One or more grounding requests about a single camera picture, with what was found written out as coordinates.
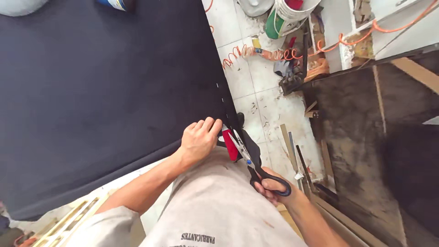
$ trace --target gray t-shirt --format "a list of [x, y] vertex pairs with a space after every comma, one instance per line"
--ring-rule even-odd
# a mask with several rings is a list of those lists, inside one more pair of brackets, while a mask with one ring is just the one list
[[[174, 182], [160, 219], [141, 247], [294, 246], [303, 240], [277, 209], [249, 184], [243, 160], [233, 163], [217, 147]], [[138, 213], [118, 207], [94, 215], [69, 247], [129, 246]]]

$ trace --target white tile floor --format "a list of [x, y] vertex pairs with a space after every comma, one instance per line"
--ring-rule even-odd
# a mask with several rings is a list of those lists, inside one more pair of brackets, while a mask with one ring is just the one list
[[[202, 1], [207, 9], [211, 0]], [[226, 66], [224, 74], [236, 111], [245, 115], [244, 129], [261, 149], [263, 165], [293, 180], [295, 173], [280, 130], [280, 125], [285, 124], [292, 132], [295, 144], [300, 146], [312, 177], [322, 178], [323, 163], [309, 119], [303, 115], [305, 106], [302, 97], [298, 94], [282, 95], [278, 86], [281, 77], [273, 73], [273, 62], [259, 56], [247, 59], [229, 56], [236, 46], [240, 49], [244, 44], [253, 46], [253, 36], [258, 36], [263, 49], [275, 51], [282, 46], [284, 39], [272, 40], [264, 33], [267, 16], [246, 16], [237, 0], [213, 0], [207, 12], [209, 24], [214, 27], [213, 37], [221, 62], [225, 58], [232, 59], [233, 65]]]

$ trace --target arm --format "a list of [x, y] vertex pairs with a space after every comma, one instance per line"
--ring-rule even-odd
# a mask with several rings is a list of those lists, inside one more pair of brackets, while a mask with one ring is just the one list
[[[271, 175], [281, 177], [267, 167], [263, 169]], [[272, 179], [263, 179], [262, 185], [255, 183], [255, 188], [275, 206], [277, 202], [285, 205], [309, 247], [348, 247], [349, 245], [328, 226], [305, 194], [291, 183], [290, 185], [292, 192], [287, 197], [278, 196], [269, 191], [286, 190], [282, 184]]]
[[145, 213], [160, 194], [177, 178], [215, 148], [223, 123], [208, 117], [189, 125], [183, 132], [180, 148], [165, 161], [117, 190], [96, 211], [102, 213], [125, 206], [140, 215]]

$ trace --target black fabric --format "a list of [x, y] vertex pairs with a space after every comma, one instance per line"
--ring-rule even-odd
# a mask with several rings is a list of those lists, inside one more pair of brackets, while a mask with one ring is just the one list
[[134, 13], [52, 0], [0, 16], [0, 200], [41, 215], [174, 152], [207, 116], [237, 127], [201, 1]]

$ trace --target fingers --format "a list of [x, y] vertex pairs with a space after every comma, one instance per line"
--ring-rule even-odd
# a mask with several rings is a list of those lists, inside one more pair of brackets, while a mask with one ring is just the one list
[[262, 180], [262, 186], [264, 186], [264, 188], [268, 190], [279, 190], [282, 192], [287, 190], [287, 188], [285, 188], [283, 184], [269, 178]]
[[198, 123], [195, 125], [194, 130], [199, 130], [201, 127], [203, 127], [204, 120], [198, 121]]
[[265, 189], [264, 187], [262, 187], [261, 184], [259, 184], [258, 182], [255, 182], [255, 189], [257, 192], [259, 192], [260, 194], [262, 194], [263, 196], [265, 195]]
[[191, 123], [189, 126], [186, 127], [187, 130], [191, 130], [197, 125], [197, 123]]
[[211, 133], [214, 136], [217, 136], [222, 127], [223, 127], [223, 122], [221, 121], [221, 119], [217, 119], [213, 124], [212, 129], [210, 129], [209, 133]]
[[256, 191], [259, 192], [259, 194], [263, 195], [274, 206], [277, 206], [277, 198], [271, 191], [265, 190], [264, 187], [258, 182], [255, 182], [254, 185]]
[[206, 120], [204, 121], [203, 127], [201, 127], [201, 129], [209, 131], [210, 127], [212, 127], [212, 125], [213, 125], [213, 122], [214, 122], [213, 118], [207, 117]]

